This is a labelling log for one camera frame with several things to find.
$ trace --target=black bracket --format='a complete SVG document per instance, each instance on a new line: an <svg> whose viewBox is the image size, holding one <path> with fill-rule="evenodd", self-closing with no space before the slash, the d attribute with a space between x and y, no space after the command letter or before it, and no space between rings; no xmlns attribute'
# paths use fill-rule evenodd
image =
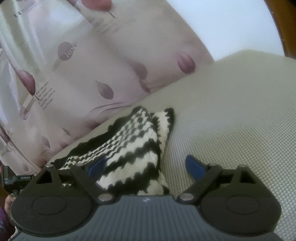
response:
<svg viewBox="0 0 296 241"><path fill-rule="evenodd" d="M196 182L178 196L177 202L197 206L213 227L243 236L275 229L281 216L280 203L248 166L223 169L188 156L186 168Z"/></svg>
<svg viewBox="0 0 296 241"><path fill-rule="evenodd" d="M9 166L2 166L0 170L0 183L2 187L5 191L12 193L14 196L19 195L34 178L34 175L17 176Z"/></svg>
<svg viewBox="0 0 296 241"><path fill-rule="evenodd" d="M57 170L52 164L44 167L12 205L16 227L35 236L53 237L84 225L99 205L114 201L96 184L105 165L106 158L101 156L86 165L64 170Z"/></svg>

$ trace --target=gray mat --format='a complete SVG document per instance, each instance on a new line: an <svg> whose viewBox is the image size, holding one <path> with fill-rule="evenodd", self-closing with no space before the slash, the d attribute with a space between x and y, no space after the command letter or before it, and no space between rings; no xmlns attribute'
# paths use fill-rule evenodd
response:
<svg viewBox="0 0 296 241"><path fill-rule="evenodd" d="M296 239L295 60L242 52L205 66L136 105L151 112L175 109L176 122L162 161L174 195L193 183L185 170L188 154L224 168L246 164L281 203L275 233L286 241ZM79 141L104 133L120 115Z"/></svg>

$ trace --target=purple leaf pattern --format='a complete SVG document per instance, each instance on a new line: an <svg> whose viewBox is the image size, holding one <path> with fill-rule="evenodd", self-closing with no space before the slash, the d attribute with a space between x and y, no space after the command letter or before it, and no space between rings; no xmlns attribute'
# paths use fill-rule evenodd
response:
<svg viewBox="0 0 296 241"><path fill-rule="evenodd" d="M62 128L62 130L63 130L68 136L71 136L71 135L70 135L70 132L69 132L68 130L66 130L66 129L64 129L64 128Z"/></svg>
<svg viewBox="0 0 296 241"><path fill-rule="evenodd" d="M95 11L110 11L112 8L112 0L81 0L81 3L88 9Z"/></svg>
<svg viewBox="0 0 296 241"><path fill-rule="evenodd" d="M37 158L36 161L37 161L37 164L41 167L44 167L47 163L47 160L45 160L43 158Z"/></svg>
<svg viewBox="0 0 296 241"><path fill-rule="evenodd" d="M66 148L67 146L68 146L68 144L66 143L66 142L64 142L64 141L59 141L59 146L62 148L62 149L64 149L64 148Z"/></svg>
<svg viewBox="0 0 296 241"><path fill-rule="evenodd" d="M39 166L42 166L44 162L48 162L57 152L51 152L49 150L45 150L36 158L36 162Z"/></svg>
<svg viewBox="0 0 296 241"><path fill-rule="evenodd" d="M16 70L17 77L20 79L22 84L29 91L30 95L35 95L36 83L33 76L25 70Z"/></svg>
<svg viewBox="0 0 296 241"><path fill-rule="evenodd" d="M145 83L144 80L139 79L139 83L140 83L141 88L142 88L145 92L150 93L150 89L148 88L148 86L146 85L146 83Z"/></svg>
<svg viewBox="0 0 296 241"><path fill-rule="evenodd" d="M102 111L102 107L92 109L84 118L84 125L91 130L108 120L114 114L118 113L124 107L110 108Z"/></svg>
<svg viewBox="0 0 296 241"><path fill-rule="evenodd" d="M60 60L66 61L73 55L73 46L69 42L63 42L58 46L57 56Z"/></svg>
<svg viewBox="0 0 296 241"><path fill-rule="evenodd" d="M26 119L28 119L28 115L29 115L28 110L22 106L20 108L20 117L25 121Z"/></svg>
<svg viewBox="0 0 296 241"><path fill-rule="evenodd" d="M178 66L183 73L191 74L195 71L195 62L188 54L181 51L176 54L176 57Z"/></svg>
<svg viewBox="0 0 296 241"><path fill-rule="evenodd" d="M98 88L99 93L102 97L105 99L111 100L114 97L114 92L111 89L111 87L107 84L104 84L102 82L96 81L96 86Z"/></svg>
<svg viewBox="0 0 296 241"><path fill-rule="evenodd" d="M42 141L43 141L44 145L46 145L50 149L49 140L46 137L42 136Z"/></svg>
<svg viewBox="0 0 296 241"><path fill-rule="evenodd" d="M64 149L73 142L73 139L68 134L63 134L59 140L59 146Z"/></svg>
<svg viewBox="0 0 296 241"><path fill-rule="evenodd" d="M5 143L10 142L10 137L7 135L2 126L0 126L0 137L5 141Z"/></svg>
<svg viewBox="0 0 296 241"><path fill-rule="evenodd" d="M26 164L22 164L22 168L25 170L25 171L29 171L29 168Z"/></svg>
<svg viewBox="0 0 296 241"><path fill-rule="evenodd" d="M148 71L145 65L133 60L127 60L127 62L133 68L140 80L145 80L147 78Z"/></svg>

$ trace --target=wooden frame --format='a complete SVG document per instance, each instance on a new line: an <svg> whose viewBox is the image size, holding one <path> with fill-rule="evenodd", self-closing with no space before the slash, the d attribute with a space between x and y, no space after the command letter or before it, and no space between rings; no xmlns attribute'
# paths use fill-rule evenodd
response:
<svg viewBox="0 0 296 241"><path fill-rule="evenodd" d="M285 56L296 59L296 6L291 0L265 0L275 20Z"/></svg>

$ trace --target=crochet towel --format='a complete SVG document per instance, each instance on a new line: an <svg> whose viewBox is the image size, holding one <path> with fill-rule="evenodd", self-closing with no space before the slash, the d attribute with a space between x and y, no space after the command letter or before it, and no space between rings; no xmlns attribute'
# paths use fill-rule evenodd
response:
<svg viewBox="0 0 296 241"><path fill-rule="evenodd" d="M68 156L53 164L69 169L105 154L106 169L97 183L114 196L169 194L160 160L173 121L172 108L149 113L143 107L136 107L130 115L109 126L108 132L80 143Z"/></svg>

